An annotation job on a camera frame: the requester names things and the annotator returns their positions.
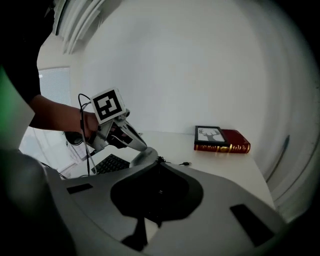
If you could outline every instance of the red book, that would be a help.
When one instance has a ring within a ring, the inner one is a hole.
[[[221,135],[225,139],[224,142],[202,143],[195,140],[194,150],[238,154],[247,154],[250,151],[250,143],[237,130],[221,129]]]

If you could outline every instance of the black and white fiducial marker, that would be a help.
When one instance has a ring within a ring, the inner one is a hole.
[[[91,97],[90,100],[100,125],[126,112],[125,104],[117,88],[105,90]]]

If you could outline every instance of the deer antlers illustration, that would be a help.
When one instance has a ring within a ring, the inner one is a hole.
[[[219,135],[220,132],[218,132],[218,131],[216,131],[216,130],[214,130],[214,132],[215,132],[215,134],[213,134],[212,132],[210,132],[211,135],[209,135],[209,134],[207,134],[207,133],[204,133],[204,130],[203,130],[203,129],[199,129],[199,133],[202,134],[202,135],[204,135],[204,136],[206,136],[209,141],[217,141],[217,140],[214,139],[214,136]]]

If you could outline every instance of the small black connector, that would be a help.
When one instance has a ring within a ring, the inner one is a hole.
[[[189,166],[189,165],[191,165],[191,163],[190,162],[183,162],[183,163],[180,163],[179,165],[180,166]]]

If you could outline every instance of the black sleeve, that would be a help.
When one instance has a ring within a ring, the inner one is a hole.
[[[26,103],[40,93],[40,80],[37,65],[26,63],[24,60],[20,64],[5,61],[4,70],[11,83]]]

